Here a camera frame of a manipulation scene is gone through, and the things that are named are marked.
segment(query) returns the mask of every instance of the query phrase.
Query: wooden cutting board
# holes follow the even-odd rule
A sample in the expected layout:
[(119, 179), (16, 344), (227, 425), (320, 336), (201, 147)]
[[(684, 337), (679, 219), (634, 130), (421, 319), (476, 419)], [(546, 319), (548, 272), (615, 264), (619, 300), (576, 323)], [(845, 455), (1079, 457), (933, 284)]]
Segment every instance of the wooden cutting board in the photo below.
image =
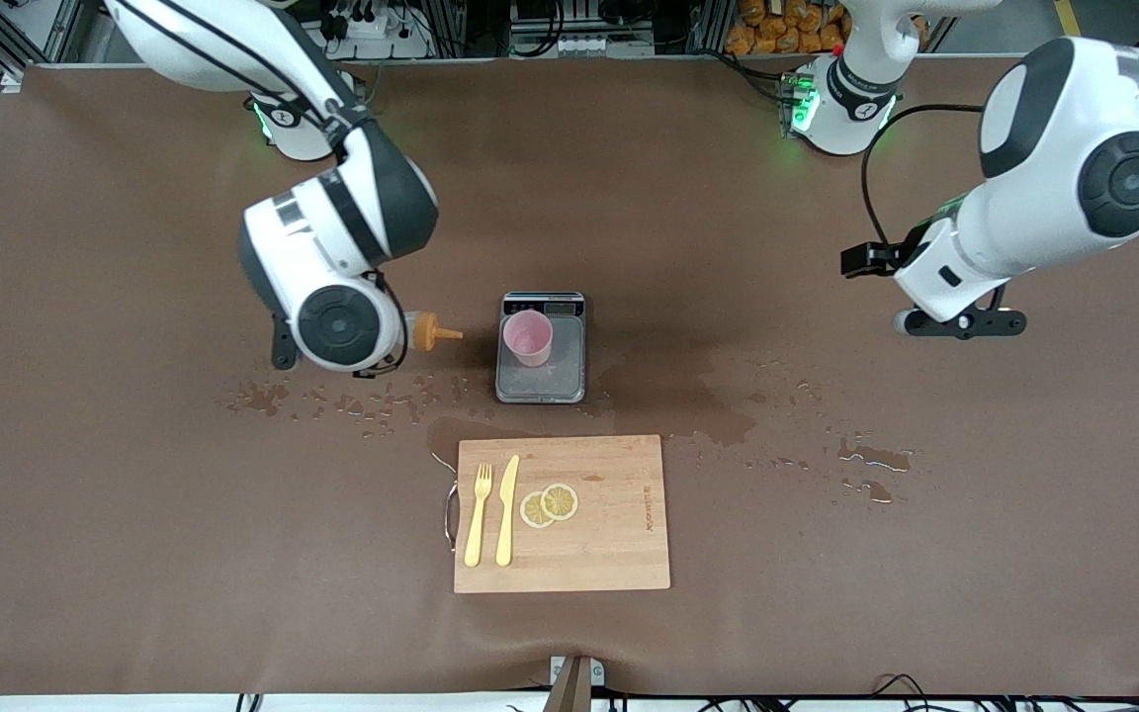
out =
[[(513, 505), (513, 563), (494, 563), (507, 461), (519, 455)], [(483, 515), (483, 559), (465, 566), (474, 519), (477, 465), (493, 467)], [(579, 510), (542, 530), (521, 518), (532, 491), (566, 483)], [(662, 441), (655, 434), (615, 437), (466, 440), (460, 442), (460, 531), (456, 540), (456, 594), (628, 590), (671, 587), (665, 537)]]

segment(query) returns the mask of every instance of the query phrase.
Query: brown table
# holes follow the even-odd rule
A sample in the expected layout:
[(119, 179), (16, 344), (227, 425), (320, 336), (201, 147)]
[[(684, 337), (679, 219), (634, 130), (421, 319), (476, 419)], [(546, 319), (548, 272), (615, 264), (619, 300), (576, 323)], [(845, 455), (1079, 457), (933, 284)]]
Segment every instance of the brown table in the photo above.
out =
[[(0, 694), (503, 688), (565, 653), (645, 694), (1139, 694), (1139, 240), (1015, 281), (1021, 338), (906, 339), (894, 284), (837, 275), (858, 159), (719, 64), (386, 72), (442, 199), (388, 275), (468, 341), (375, 383), (268, 368), (239, 212), (321, 166), (238, 98), (33, 69), (0, 99)], [(883, 141), (891, 230), (976, 183), (975, 126)], [(592, 298), (584, 404), (491, 396), (509, 288)], [(453, 595), (431, 450), (614, 432), (663, 436), (671, 590)]]

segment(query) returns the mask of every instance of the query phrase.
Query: digital scale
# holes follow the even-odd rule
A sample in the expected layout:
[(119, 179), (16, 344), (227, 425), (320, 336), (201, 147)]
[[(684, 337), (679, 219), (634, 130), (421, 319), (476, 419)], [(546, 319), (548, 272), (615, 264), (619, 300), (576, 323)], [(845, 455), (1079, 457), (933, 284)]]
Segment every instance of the digital scale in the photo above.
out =
[[(551, 321), (551, 355), (525, 366), (503, 343), (503, 324), (538, 310)], [(579, 402), (588, 393), (588, 298), (577, 292), (509, 292), (498, 313), (494, 395), (502, 402)]]

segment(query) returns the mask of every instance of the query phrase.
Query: yellow knife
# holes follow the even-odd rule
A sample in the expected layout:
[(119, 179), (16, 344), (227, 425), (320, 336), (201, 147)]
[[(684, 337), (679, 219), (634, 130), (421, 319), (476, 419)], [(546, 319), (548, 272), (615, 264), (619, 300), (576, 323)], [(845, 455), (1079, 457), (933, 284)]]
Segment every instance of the yellow knife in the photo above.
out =
[(513, 563), (513, 496), (516, 492), (516, 465), (521, 457), (513, 456), (503, 469), (503, 482), (498, 486), (498, 497), (503, 504), (503, 518), (498, 524), (498, 548), (494, 550), (494, 563), (507, 566)]

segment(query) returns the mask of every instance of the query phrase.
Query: fork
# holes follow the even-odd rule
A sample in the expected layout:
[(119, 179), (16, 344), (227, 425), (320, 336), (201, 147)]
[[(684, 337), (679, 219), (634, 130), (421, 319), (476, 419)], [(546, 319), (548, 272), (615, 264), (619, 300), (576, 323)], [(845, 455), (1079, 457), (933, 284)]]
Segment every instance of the fork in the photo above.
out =
[(468, 524), (468, 543), (465, 546), (465, 566), (476, 566), (483, 559), (483, 518), (486, 514), (486, 498), (491, 491), (492, 469), (490, 463), (477, 465), (477, 482), (474, 482), (474, 521)]

